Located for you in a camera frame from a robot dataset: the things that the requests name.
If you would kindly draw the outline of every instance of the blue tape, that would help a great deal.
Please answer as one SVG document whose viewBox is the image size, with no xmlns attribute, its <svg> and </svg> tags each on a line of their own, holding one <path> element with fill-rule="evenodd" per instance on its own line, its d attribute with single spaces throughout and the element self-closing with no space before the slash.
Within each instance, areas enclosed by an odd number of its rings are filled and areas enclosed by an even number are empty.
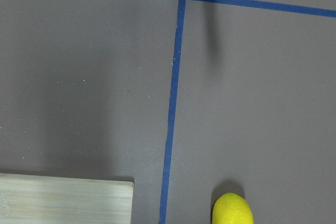
<svg viewBox="0 0 336 224">
<path fill-rule="evenodd" d="M 186 0 L 178 0 L 177 29 L 175 32 L 172 81 L 171 81 L 169 112 L 168 112 L 168 133 L 167 133 L 167 140 L 164 153 L 164 163 L 163 163 L 159 224 L 165 224 L 166 222 L 170 167 L 172 161 L 173 137 L 175 126 L 175 114 L 176 114 L 178 77 L 180 75 L 180 60 L 182 49 L 185 4 Z"/>
<path fill-rule="evenodd" d="M 194 0 L 194 1 L 202 1 L 202 2 L 210 2 L 226 5 L 238 5 L 259 9 L 279 10 L 282 12 L 302 13 L 302 14 L 336 18 L 336 10 L 319 9 L 299 5 L 287 5 L 287 4 L 257 1 L 257 0 Z"/>
</svg>

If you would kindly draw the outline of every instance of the vertical blue line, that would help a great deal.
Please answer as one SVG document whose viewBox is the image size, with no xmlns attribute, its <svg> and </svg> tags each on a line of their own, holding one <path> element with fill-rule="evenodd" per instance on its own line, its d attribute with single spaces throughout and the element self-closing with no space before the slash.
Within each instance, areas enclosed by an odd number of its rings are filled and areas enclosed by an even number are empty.
<svg viewBox="0 0 336 224">
<path fill-rule="evenodd" d="M 159 224 L 166 223 L 170 166 L 172 161 L 174 125 L 175 125 L 178 76 L 180 74 L 180 59 L 182 48 L 185 3 L 186 0 L 178 0 L 177 29 L 175 32 L 174 58 L 173 58 L 172 80 L 171 80 L 169 111 L 168 111 L 168 133 L 164 152 Z"/>
</svg>

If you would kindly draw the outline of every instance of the yellow lemon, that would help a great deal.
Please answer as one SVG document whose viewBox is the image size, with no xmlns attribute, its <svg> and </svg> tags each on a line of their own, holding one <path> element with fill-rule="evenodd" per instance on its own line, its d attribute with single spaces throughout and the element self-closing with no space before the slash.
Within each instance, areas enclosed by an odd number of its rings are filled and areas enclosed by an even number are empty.
<svg viewBox="0 0 336 224">
<path fill-rule="evenodd" d="M 227 193 L 215 203 L 212 224 L 254 224 L 252 211 L 241 196 Z"/>
</svg>

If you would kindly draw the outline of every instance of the wooden board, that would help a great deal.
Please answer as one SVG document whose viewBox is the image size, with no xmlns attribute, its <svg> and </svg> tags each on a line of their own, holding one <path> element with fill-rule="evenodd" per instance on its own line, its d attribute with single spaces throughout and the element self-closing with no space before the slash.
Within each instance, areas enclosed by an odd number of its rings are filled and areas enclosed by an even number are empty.
<svg viewBox="0 0 336 224">
<path fill-rule="evenodd" d="M 133 183 L 0 173 L 1 224 L 129 224 Z"/>
</svg>

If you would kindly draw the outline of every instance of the wooden block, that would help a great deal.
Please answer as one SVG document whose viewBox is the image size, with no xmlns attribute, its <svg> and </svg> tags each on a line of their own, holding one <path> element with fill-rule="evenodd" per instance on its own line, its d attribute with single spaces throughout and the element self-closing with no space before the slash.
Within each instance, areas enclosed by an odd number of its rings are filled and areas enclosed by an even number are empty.
<svg viewBox="0 0 336 224">
<path fill-rule="evenodd" d="M 0 173 L 1 224 L 129 224 L 133 183 Z"/>
</svg>

